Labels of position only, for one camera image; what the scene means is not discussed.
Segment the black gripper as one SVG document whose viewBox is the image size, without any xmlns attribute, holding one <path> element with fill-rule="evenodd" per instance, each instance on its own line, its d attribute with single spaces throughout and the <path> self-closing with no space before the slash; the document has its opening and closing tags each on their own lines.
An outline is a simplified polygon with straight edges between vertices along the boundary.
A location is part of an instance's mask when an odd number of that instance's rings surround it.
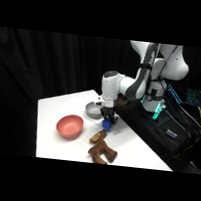
<svg viewBox="0 0 201 201">
<path fill-rule="evenodd" d="M 108 119 L 110 120 L 111 126 L 114 126 L 117 123 L 118 117 L 114 114 L 115 110 L 113 108 L 103 107 L 100 111 L 101 115 L 105 118 L 102 120 L 102 123 L 107 122 Z"/>
</svg>

